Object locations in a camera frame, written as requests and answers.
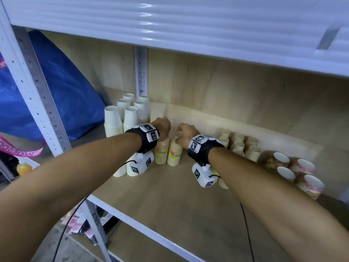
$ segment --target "pink ribbon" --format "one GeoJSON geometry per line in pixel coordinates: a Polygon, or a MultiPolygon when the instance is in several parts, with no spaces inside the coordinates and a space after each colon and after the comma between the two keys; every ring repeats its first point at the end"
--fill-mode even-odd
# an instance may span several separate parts
{"type": "Polygon", "coordinates": [[[41,154],[43,148],[34,151],[22,151],[13,146],[8,140],[6,140],[3,136],[0,135],[0,151],[19,157],[35,157],[41,154]]]}

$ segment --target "hand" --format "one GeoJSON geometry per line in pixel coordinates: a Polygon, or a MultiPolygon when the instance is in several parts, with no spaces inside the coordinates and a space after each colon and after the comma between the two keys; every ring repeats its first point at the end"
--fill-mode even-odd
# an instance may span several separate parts
{"type": "Polygon", "coordinates": [[[159,141],[166,140],[171,130],[171,122],[167,118],[157,118],[151,124],[159,131],[159,141]]]}
{"type": "Polygon", "coordinates": [[[181,131],[183,133],[183,136],[178,138],[176,140],[176,143],[178,143],[185,149],[189,148],[189,144],[192,138],[200,134],[200,132],[195,128],[194,125],[183,124],[183,123],[181,123],[178,126],[177,131],[181,131]]]}

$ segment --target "bottle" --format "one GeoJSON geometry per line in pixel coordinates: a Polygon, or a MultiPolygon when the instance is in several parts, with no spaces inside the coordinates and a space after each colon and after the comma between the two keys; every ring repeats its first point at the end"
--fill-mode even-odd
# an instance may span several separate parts
{"type": "Polygon", "coordinates": [[[167,163],[170,166],[176,166],[179,164],[179,159],[182,154],[183,147],[176,143],[176,139],[182,136],[182,132],[177,131],[176,136],[172,139],[170,144],[170,152],[167,158],[167,163]]]}
{"type": "Polygon", "coordinates": [[[158,141],[155,148],[155,163],[164,164],[167,160],[167,154],[169,153],[170,137],[167,137],[164,141],[158,141]]]}
{"type": "Polygon", "coordinates": [[[22,162],[21,160],[19,160],[19,164],[16,168],[18,174],[20,176],[24,176],[26,173],[32,171],[33,167],[27,163],[22,162]]]}

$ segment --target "wristband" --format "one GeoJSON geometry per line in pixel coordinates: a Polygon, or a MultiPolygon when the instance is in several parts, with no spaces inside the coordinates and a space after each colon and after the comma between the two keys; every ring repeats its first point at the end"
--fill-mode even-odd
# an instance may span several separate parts
{"type": "Polygon", "coordinates": [[[155,148],[157,140],[159,139],[159,131],[156,127],[149,123],[139,124],[130,128],[126,132],[137,133],[142,138],[142,146],[137,153],[145,154],[146,152],[155,148]]]}
{"type": "Polygon", "coordinates": [[[208,153],[213,147],[224,148],[224,145],[216,138],[199,134],[191,140],[188,148],[188,155],[203,167],[209,164],[208,153]]]}

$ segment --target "yellow-labeled bottle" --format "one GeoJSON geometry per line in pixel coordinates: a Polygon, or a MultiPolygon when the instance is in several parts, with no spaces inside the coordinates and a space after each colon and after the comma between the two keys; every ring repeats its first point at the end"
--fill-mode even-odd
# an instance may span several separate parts
{"type": "Polygon", "coordinates": [[[155,148],[155,163],[164,164],[169,153],[170,137],[164,141],[158,141],[155,148]]]}
{"type": "Polygon", "coordinates": [[[169,156],[167,158],[167,163],[170,166],[176,166],[179,164],[179,159],[182,155],[183,147],[176,143],[176,139],[180,138],[181,136],[182,132],[177,131],[176,136],[171,141],[169,156]]]}
{"type": "Polygon", "coordinates": [[[19,160],[19,164],[16,168],[20,176],[24,176],[26,173],[32,171],[33,167],[27,163],[23,163],[19,160]]]}

